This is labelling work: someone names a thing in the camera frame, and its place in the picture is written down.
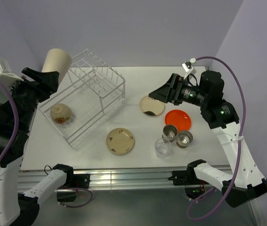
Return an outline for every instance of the tabletop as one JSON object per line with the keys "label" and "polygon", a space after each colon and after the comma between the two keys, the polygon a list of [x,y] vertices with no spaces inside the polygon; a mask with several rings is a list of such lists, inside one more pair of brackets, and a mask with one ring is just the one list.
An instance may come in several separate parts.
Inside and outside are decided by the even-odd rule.
{"label": "tabletop", "polygon": [[[37,111],[25,150],[22,170],[42,170],[58,163],[75,169],[122,169],[187,166],[204,159],[210,165],[228,165],[221,144],[200,114],[200,108],[188,103],[180,106],[165,104],[164,112],[150,117],[141,112],[140,100],[167,82],[172,73],[183,75],[182,67],[114,67],[126,80],[126,98],[113,112],[101,118],[82,135],[77,148],[67,144],[48,119]],[[196,67],[196,77],[205,67]],[[192,120],[192,143],[185,149],[173,142],[172,153],[158,158],[154,144],[161,138],[165,115],[172,109],[188,113]],[[106,136],[115,128],[130,130],[135,138],[133,149],[124,155],[112,154]]]}

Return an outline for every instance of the metal cup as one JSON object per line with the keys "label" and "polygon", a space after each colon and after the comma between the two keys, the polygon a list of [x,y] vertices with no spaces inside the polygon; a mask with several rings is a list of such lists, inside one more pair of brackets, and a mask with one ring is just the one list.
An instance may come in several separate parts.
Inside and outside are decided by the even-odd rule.
{"label": "metal cup", "polygon": [[180,148],[186,148],[193,140],[193,136],[189,131],[183,130],[179,133],[176,145]]}
{"label": "metal cup", "polygon": [[174,125],[165,125],[163,128],[162,138],[172,142],[176,139],[177,134],[178,130]]}

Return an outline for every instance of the beige plate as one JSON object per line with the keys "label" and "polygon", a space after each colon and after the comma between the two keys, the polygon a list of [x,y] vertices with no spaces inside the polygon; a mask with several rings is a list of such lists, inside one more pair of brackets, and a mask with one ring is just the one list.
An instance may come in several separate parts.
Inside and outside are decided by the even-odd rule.
{"label": "beige plate", "polygon": [[140,101],[140,108],[146,115],[158,116],[164,111],[165,104],[163,102],[145,96]]}
{"label": "beige plate", "polygon": [[114,154],[125,154],[133,148],[134,136],[125,128],[113,129],[106,137],[106,146]]}

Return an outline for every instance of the white wire rack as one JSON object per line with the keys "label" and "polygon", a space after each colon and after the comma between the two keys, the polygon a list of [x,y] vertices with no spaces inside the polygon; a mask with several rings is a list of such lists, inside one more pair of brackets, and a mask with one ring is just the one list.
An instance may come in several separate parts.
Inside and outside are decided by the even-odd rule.
{"label": "white wire rack", "polygon": [[[104,115],[125,99],[125,79],[88,49],[72,58],[59,90],[39,105],[70,146]],[[63,124],[50,117],[51,107],[66,104],[73,112]]]}

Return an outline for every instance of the red plate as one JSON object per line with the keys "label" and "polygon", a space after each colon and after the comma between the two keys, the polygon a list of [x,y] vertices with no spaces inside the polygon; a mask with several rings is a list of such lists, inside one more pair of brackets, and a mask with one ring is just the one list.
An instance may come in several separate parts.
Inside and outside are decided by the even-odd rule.
{"label": "red plate", "polygon": [[191,127],[190,116],[181,110],[172,110],[165,116],[166,125],[174,125],[179,132],[189,130]]}

